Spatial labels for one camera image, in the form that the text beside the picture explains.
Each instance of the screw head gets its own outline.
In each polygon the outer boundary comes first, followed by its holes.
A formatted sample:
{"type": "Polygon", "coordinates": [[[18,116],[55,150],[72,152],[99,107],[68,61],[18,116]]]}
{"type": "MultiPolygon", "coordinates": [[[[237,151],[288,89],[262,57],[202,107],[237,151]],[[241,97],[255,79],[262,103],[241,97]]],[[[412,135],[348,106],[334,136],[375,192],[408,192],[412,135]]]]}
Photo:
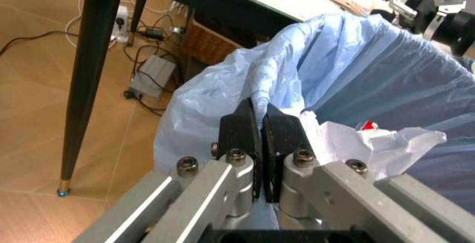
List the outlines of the screw head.
{"type": "Polygon", "coordinates": [[[360,160],[350,159],[347,160],[345,164],[360,175],[365,175],[368,172],[368,166],[360,160]]]}
{"type": "Polygon", "coordinates": [[[232,148],[226,153],[226,162],[239,167],[246,163],[246,152],[240,148],[232,148]]]}
{"type": "Polygon", "coordinates": [[[183,157],[176,163],[176,171],[181,177],[192,177],[198,173],[198,161],[190,156],[183,157]]]}
{"type": "Polygon", "coordinates": [[[294,152],[293,162],[297,167],[310,167],[315,164],[315,155],[308,150],[297,150],[294,152]]]}
{"type": "Polygon", "coordinates": [[[211,156],[213,158],[217,157],[217,142],[211,143],[211,156]]]}

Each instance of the wicker basket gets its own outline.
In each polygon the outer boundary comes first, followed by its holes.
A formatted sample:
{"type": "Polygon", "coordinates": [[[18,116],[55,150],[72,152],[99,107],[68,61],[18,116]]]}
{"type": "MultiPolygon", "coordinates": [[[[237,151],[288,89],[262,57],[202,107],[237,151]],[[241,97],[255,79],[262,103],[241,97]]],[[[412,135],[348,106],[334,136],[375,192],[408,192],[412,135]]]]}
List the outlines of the wicker basket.
{"type": "Polygon", "coordinates": [[[236,42],[198,23],[194,15],[187,24],[182,51],[199,61],[214,65],[238,48],[236,42]]]}

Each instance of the tiled floor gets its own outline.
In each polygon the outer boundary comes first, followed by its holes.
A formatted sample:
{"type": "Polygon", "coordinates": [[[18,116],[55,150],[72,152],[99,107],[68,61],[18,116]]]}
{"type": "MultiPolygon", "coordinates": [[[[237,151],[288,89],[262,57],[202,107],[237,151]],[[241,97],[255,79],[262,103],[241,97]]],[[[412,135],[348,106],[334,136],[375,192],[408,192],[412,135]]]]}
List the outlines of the tiled floor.
{"type": "MultiPolygon", "coordinates": [[[[77,14],[77,1],[0,0],[0,47],[13,37],[63,30],[77,14]]],[[[148,0],[147,6],[159,10],[168,2],[148,0]]],[[[159,16],[145,10],[142,20],[152,24],[159,16]]],[[[172,16],[183,22],[177,13],[172,16]]],[[[145,43],[136,38],[127,50],[135,54],[145,43]]],[[[63,35],[54,35],[17,44],[0,57],[1,242],[71,241],[152,169],[160,118],[121,97],[132,66],[122,48],[117,44],[107,54],[66,198],[55,190],[75,49],[63,35]]],[[[169,99],[164,95],[156,106],[169,99]]]]}

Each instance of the crumpled paper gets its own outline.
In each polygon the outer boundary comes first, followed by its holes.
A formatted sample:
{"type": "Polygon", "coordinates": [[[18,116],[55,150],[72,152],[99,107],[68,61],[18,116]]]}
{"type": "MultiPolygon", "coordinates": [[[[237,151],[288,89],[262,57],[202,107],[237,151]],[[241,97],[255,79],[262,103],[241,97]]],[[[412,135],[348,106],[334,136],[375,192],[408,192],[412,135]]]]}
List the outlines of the crumpled paper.
{"type": "Polygon", "coordinates": [[[420,127],[356,131],[334,122],[320,125],[313,111],[303,112],[300,122],[320,165],[361,160],[375,180],[402,174],[435,145],[447,141],[445,133],[420,127]]]}

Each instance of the trash bin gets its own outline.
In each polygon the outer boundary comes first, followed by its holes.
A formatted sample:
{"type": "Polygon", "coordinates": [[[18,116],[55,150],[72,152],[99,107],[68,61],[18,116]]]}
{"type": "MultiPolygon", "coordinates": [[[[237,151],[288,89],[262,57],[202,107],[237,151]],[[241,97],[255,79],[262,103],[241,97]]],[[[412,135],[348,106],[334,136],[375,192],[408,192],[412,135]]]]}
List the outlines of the trash bin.
{"type": "Polygon", "coordinates": [[[408,171],[475,213],[475,77],[424,39],[380,16],[315,17],[270,42],[238,49],[175,91],[155,139],[155,169],[183,156],[209,158],[220,118],[251,97],[257,122],[268,103],[320,123],[420,126],[447,134],[408,171]]]}

